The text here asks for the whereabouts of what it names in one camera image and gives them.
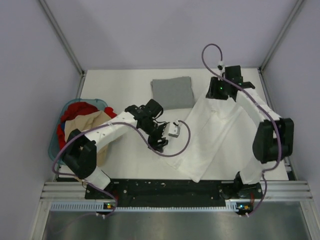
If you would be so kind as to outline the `white daisy print t-shirt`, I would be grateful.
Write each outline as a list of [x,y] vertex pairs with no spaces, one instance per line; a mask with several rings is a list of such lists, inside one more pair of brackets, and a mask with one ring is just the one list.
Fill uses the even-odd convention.
[[165,148],[165,154],[175,157],[159,157],[162,163],[159,179],[232,180],[238,171],[238,164],[231,160],[233,145],[238,143],[236,135],[253,128],[245,110],[232,99],[216,100],[206,98],[208,89],[202,89],[194,107],[185,119],[189,130],[184,127],[178,138],[172,138]]

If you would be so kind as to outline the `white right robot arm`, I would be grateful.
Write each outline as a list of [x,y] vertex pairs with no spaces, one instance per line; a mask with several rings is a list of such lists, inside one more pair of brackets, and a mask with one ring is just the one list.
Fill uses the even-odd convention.
[[237,196],[245,198],[252,191],[260,190],[260,179],[268,171],[270,162],[277,165],[293,152],[294,122],[291,118],[282,118],[262,100],[256,87],[244,81],[239,65],[225,67],[218,64],[221,75],[210,79],[207,99],[233,99],[242,107],[257,127],[252,143],[253,157],[249,163],[237,172],[232,183],[223,184],[221,194],[225,199]]

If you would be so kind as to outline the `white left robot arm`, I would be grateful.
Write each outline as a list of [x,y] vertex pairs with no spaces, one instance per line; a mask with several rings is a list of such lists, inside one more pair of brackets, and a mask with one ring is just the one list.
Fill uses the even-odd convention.
[[165,129],[170,125],[157,122],[163,112],[163,107],[151,99],[145,105],[128,106],[116,117],[90,130],[75,129],[69,135],[66,149],[62,151],[62,160],[78,179],[95,186],[102,198],[109,198],[114,187],[97,164],[98,152],[130,130],[137,130],[147,134],[149,149],[162,154],[169,142],[165,137]]

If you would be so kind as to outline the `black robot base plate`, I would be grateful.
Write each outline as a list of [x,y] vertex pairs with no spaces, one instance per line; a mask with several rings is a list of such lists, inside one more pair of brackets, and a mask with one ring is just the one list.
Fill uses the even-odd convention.
[[119,207],[223,207],[225,200],[256,200],[263,195],[259,183],[240,186],[221,180],[113,179],[104,189]]

